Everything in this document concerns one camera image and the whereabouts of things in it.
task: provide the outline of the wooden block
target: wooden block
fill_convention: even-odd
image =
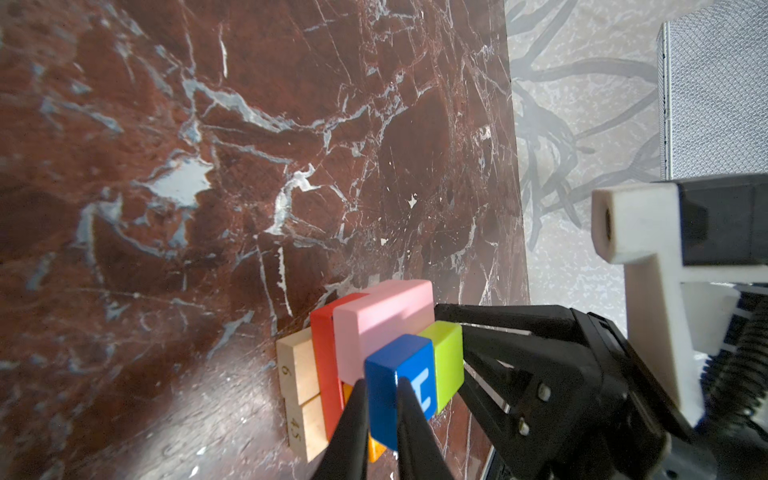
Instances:
[[[435,322],[428,280],[389,280],[367,292],[333,309],[339,379],[350,385],[363,377],[363,363],[370,354]]]
[[[320,395],[299,406],[286,399],[288,445],[305,462],[311,462],[327,446]]]
[[[349,401],[349,396],[352,395],[353,387],[346,383],[343,383],[342,385],[344,388],[344,406],[346,406],[346,403]],[[386,452],[386,447],[374,440],[371,436],[371,432],[368,432],[368,461],[374,463],[384,454],[384,452]]]
[[[464,383],[462,326],[458,323],[434,322],[419,336],[430,339],[435,349],[438,415]]]
[[[326,437],[333,436],[336,425],[344,410],[344,396],[336,367],[336,341],[333,335],[333,309],[344,303],[357,300],[364,293],[352,293],[319,308],[310,314],[312,344],[317,364],[317,379],[320,386],[320,398],[323,401],[323,418],[326,423]]]
[[[280,394],[286,403],[303,405],[319,395],[312,330],[304,329],[277,340],[276,350]]]
[[[366,359],[371,436],[397,450],[397,385],[407,379],[429,420],[437,409],[432,341],[403,335]]]

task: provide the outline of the blue block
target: blue block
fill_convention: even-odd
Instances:
[[[397,450],[397,382],[408,379],[429,420],[437,410],[435,350],[430,339],[403,335],[366,359],[371,436]]]

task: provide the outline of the metal mesh panel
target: metal mesh panel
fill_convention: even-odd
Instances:
[[[768,2],[723,0],[659,39],[662,175],[768,171]]]
[[[667,26],[659,30],[656,40],[657,69],[659,74],[659,168],[662,180],[669,180],[669,155],[667,154]]]

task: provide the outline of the red block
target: red block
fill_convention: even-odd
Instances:
[[[341,418],[341,412],[344,410],[344,391],[339,380],[339,367],[336,365],[333,309],[365,295],[365,293],[352,293],[310,314],[317,380],[320,385],[320,401],[323,404],[323,418],[326,422],[328,440],[333,436],[336,424]]]

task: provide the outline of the marble wall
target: marble wall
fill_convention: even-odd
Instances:
[[[528,301],[501,2],[30,0],[0,28],[1,477],[305,478],[274,344],[311,310],[387,278]],[[461,399],[432,424],[477,478]]]

